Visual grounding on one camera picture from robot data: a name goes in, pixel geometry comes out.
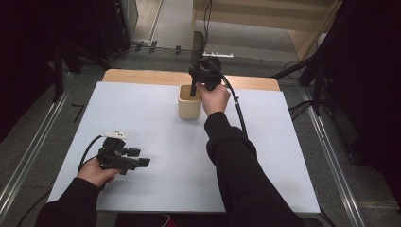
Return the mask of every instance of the table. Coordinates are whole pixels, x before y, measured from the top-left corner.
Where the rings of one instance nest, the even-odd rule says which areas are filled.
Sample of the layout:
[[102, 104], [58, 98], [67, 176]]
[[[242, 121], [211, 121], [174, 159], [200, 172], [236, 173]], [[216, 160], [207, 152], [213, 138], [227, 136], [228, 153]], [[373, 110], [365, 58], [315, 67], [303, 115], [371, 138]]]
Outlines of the table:
[[[277, 81], [227, 78], [240, 97], [249, 137], [258, 148], [265, 173], [294, 212], [319, 213]], [[206, 115], [202, 112], [197, 120], [178, 117], [178, 85], [190, 81], [186, 73], [107, 71], [94, 90], [48, 200], [56, 200], [76, 176], [81, 155], [93, 138], [103, 131], [122, 130], [129, 136], [126, 148], [140, 148], [140, 157], [151, 161], [149, 167], [129, 171], [108, 184], [99, 195], [97, 210], [224, 212], [215, 167], [205, 150]], [[253, 97], [263, 99], [255, 101]], [[232, 100], [226, 114], [232, 125], [240, 125]], [[88, 157], [95, 156], [99, 146], [100, 142], [95, 143]]]
[[[194, 0], [194, 19], [203, 20], [208, 0]], [[340, 0], [213, 0], [210, 21], [289, 30], [300, 61], [331, 27]]]

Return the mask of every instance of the white table top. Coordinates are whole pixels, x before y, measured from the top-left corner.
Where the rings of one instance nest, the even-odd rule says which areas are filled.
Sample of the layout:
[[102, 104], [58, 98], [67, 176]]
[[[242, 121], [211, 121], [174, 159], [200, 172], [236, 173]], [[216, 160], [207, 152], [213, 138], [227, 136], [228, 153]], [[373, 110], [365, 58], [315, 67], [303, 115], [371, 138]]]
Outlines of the white table top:
[[[126, 148], [141, 149], [139, 157], [150, 158], [150, 164], [117, 175], [100, 193], [97, 210], [224, 212], [216, 169], [205, 149], [206, 115], [201, 111], [197, 120], [180, 119], [178, 90], [173, 85], [99, 82], [48, 200], [57, 200], [76, 177], [82, 154], [96, 136], [120, 130], [128, 135]], [[235, 94], [266, 175], [294, 212], [319, 213], [283, 93], [237, 89]], [[226, 114], [240, 127], [232, 100]], [[87, 158], [97, 154], [103, 141], [94, 143]]]

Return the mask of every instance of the black sleeve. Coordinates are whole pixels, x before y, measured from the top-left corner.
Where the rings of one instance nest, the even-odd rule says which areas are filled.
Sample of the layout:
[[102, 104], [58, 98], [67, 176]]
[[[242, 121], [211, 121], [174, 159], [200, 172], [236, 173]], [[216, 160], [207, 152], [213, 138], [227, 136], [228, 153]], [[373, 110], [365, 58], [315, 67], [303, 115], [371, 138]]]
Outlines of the black sleeve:
[[305, 226], [266, 177], [242, 130], [231, 127], [224, 113], [211, 114], [204, 127], [230, 226]]
[[96, 226], [96, 202], [100, 189], [75, 178], [57, 201], [48, 202], [40, 211], [36, 227]]

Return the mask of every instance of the yellow cup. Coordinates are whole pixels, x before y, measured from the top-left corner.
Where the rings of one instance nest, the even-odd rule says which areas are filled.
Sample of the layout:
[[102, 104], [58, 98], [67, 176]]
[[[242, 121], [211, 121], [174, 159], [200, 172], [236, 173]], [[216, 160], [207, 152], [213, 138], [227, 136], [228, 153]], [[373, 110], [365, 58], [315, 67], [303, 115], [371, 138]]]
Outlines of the yellow cup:
[[201, 115], [201, 95], [197, 90], [194, 97], [191, 97], [191, 85], [180, 86], [178, 94], [178, 113], [182, 119], [198, 119]]

